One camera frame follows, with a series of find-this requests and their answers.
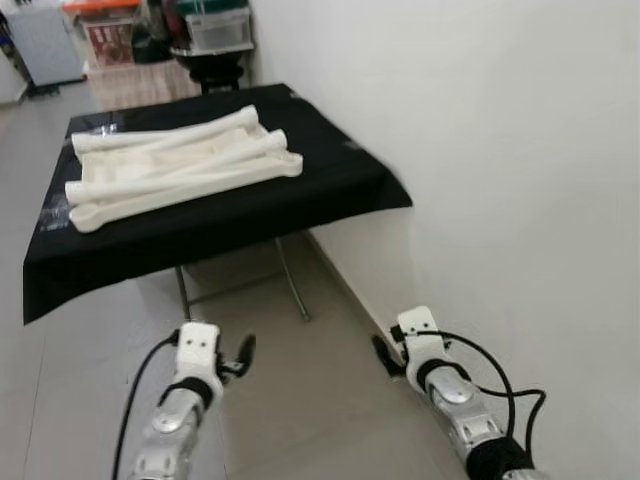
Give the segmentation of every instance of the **white wall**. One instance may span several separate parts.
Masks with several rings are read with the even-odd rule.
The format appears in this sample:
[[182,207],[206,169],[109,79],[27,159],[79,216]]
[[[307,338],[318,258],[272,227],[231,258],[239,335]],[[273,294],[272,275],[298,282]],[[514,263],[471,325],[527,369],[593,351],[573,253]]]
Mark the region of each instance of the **white wall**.
[[555,479],[638,478],[635,2],[253,11],[257,78],[310,100],[415,201],[314,231],[374,318],[426,303],[547,388],[535,448]]

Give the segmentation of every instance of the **table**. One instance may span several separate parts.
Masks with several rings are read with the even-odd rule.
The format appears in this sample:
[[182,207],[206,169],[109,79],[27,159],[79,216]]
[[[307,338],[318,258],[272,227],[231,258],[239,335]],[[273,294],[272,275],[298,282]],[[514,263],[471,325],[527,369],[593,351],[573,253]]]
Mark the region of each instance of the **table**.
[[[177,128],[253,104],[268,130],[283,129],[304,172],[199,198],[79,233],[68,220],[64,184],[81,167],[73,132]],[[286,85],[74,117],[23,263],[23,317],[30,323],[92,290],[222,252],[376,210],[412,205],[383,164]]]

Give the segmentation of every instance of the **silver metal arm segment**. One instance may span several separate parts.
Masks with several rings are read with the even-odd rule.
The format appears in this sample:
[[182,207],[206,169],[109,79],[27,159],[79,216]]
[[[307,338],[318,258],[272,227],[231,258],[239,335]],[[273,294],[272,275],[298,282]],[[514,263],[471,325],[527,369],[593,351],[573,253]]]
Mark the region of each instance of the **silver metal arm segment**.
[[[442,416],[453,446],[472,480],[548,480],[549,477],[526,467],[524,451],[505,438],[498,419],[485,407],[481,392],[463,378],[458,365],[444,346],[442,337],[425,335],[438,326],[427,307],[418,307],[398,316],[392,329],[394,340],[402,343],[406,366],[397,365],[384,341],[374,337],[374,346],[392,376],[405,376],[413,389],[426,397]],[[505,449],[513,463],[523,468],[504,471]]]
[[248,337],[235,362],[217,351],[215,325],[186,323],[180,329],[176,374],[147,424],[142,447],[129,480],[187,480],[198,429],[211,405],[222,400],[228,375],[246,374],[253,360],[255,337]]

